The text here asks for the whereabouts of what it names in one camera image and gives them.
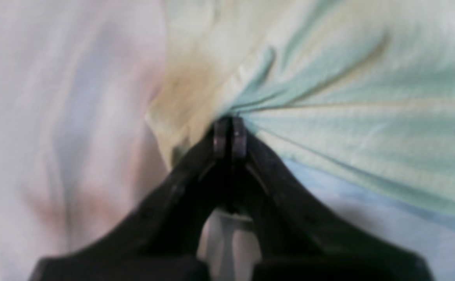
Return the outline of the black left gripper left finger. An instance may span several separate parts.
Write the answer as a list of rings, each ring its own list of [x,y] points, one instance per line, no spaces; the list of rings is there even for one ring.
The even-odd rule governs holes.
[[[167,178],[107,235],[42,258],[31,281],[209,281],[196,257],[202,228],[229,199],[232,119],[215,122]]]

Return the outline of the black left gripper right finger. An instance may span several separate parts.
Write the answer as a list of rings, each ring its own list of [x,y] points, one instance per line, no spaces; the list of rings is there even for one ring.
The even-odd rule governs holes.
[[[425,260],[341,219],[232,118],[235,203],[253,219],[254,281],[432,281]]]

